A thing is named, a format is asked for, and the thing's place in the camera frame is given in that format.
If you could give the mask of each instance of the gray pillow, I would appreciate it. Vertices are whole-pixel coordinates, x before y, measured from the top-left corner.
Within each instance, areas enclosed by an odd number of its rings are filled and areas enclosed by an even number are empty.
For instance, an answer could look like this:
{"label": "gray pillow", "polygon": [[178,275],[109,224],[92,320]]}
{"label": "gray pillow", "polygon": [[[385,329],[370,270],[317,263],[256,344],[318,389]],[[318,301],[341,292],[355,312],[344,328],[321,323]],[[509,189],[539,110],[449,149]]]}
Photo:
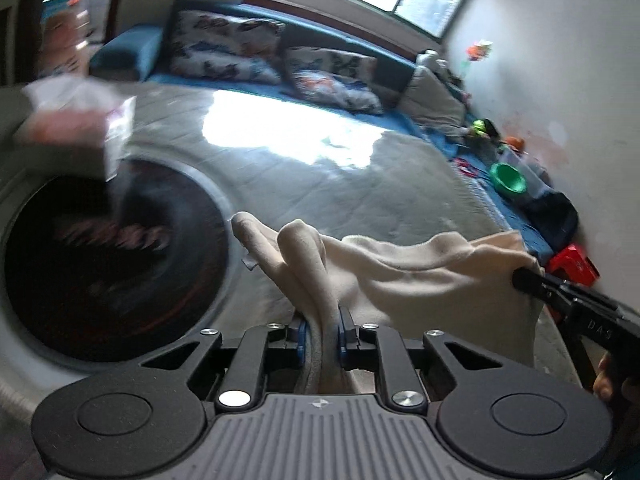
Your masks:
{"label": "gray pillow", "polygon": [[461,135],[460,127],[466,115],[465,105],[450,94],[435,74],[417,66],[407,85],[398,109],[420,126],[431,126],[446,135]]}

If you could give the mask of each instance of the blue blanket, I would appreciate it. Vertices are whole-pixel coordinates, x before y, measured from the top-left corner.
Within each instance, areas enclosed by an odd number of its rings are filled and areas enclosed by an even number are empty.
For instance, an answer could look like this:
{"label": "blue blanket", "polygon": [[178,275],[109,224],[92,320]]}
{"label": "blue blanket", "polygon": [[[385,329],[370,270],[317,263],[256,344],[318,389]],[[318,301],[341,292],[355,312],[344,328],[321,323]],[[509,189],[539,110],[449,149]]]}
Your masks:
{"label": "blue blanket", "polygon": [[[214,81],[210,79],[185,78],[166,73],[155,73],[148,80],[164,84],[188,85],[201,88],[244,92],[247,94],[276,98],[281,101],[299,102],[309,105],[308,102],[294,97],[292,95],[292,89],[286,84],[278,86],[241,81]],[[407,115],[395,109],[387,110],[381,116],[353,114],[340,108],[326,109],[329,109],[338,115],[353,117],[364,123],[380,126],[387,130],[411,135],[423,140],[429,140],[447,157],[448,160],[451,160],[455,156],[465,159],[478,172],[478,179],[483,184],[489,199],[495,203],[498,211],[504,216],[508,225],[522,233],[522,238],[529,252],[533,254],[542,265],[546,264],[553,256],[554,253],[551,250],[551,247],[549,247],[549,244],[547,244],[540,233],[528,223],[526,217],[518,211],[513,204],[505,202],[504,199],[498,195],[489,181],[487,167],[465,146],[460,146],[450,142],[438,130],[434,130],[432,128],[424,130],[420,128]]]}
{"label": "blue blanket", "polygon": [[418,134],[423,139],[430,140],[448,160],[455,156],[466,160],[478,173],[478,181],[486,191],[489,199],[498,208],[511,228],[517,229],[522,234],[522,239],[529,253],[533,254],[544,266],[552,256],[553,249],[546,243],[540,232],[529,224],[527,217],[513,203],[507,202],[492,186],[489,179],[487,166],[474,155],[466,146],[457,144],[447,139],[444,134],[433,128],[427,128]]}
{"label": "blue blanket", "polygon": [[[187,85],[200,88],[211,88],[217,90],[231,90],[235,92],[244,92],[245,94],[260,95],[280,99],[281,101],[291,101],[309,105],[309,102],[294,97],[293,88],[286,84],[283,85],[265,85],[258,83],[249,83],[243,81],[220,81],[211,79],[186,78],[177,75],[155,73],[149,79],[156,83]],[[367,124],[373,124],[387,130],[401,132],[412,136],[420,134],[420,128],[405,114],[397,110],[387,110],[383,115],[376,116],[370,114],[354,114],[341,108],[322,107],[331,110],[335,114],[343,117],[353,117]]]}

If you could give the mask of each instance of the sofa armrest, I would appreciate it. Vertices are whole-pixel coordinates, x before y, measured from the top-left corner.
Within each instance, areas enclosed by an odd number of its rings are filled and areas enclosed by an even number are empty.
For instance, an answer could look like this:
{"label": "sofa armrest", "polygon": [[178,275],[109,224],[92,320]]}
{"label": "sofa armrest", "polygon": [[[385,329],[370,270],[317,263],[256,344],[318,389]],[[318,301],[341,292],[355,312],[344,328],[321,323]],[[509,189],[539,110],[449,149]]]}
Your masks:
{"label": "sofa armrest", "polygon": [[445,85],[447,86],[449,93],[453,95],[453,97],[455,97],[462,104],[466,104],[466,92],[462,88],[459,88],[452,83],[445,83]]}
{"label": "sofa armrest", "polygon": [[91,58],[91,75],[111,80],[144,81],[158,61],[162,27],[135,25]]}

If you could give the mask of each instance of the red toy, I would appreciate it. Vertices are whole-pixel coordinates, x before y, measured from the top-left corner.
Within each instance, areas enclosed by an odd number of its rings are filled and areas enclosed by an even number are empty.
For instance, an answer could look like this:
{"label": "red toy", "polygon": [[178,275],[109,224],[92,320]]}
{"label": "red toy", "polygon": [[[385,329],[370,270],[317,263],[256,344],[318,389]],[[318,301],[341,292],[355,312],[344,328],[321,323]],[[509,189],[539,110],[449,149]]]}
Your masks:
{"label": "red toy", "polygon": [[476,171],[476,168],[473,167],[473,165],[469,161],[465,160],[464,158],[455,156],[452,159],[452,161],[456,164],[458,171],[463,175],[469,176],[471,178],[475,178],[478,176],[478,172]]}
{"label": "red toy", "polygon": [[[576,244],[568,245],[551,258],[545,270],[558,278],[584,286],[593,285],[600,277],[598,269],[588,258],[584,249]],[[562,320],[562,316],[552,308],[549,308],[549,312],[556,323]]]}

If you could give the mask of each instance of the towel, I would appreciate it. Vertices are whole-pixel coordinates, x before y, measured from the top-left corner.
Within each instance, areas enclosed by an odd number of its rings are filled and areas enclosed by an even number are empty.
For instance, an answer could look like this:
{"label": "towel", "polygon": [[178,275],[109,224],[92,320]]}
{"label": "towel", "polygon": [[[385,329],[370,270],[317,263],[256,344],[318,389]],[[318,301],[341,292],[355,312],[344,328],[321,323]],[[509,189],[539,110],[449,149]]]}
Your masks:
{"label": "towel", "polygon": [[441,233],[414,246],[351,235],[337,240],[302,220],[279,232],[246,212],[234,235],[308,324],[305,369],[297,390],[361,391],[338,362],[338,305],[356,324],[391,326],[404,338],[443,330],[531,366],[542,303],[511,286],[519,267],[541,272],[518,231],[472,242]]}

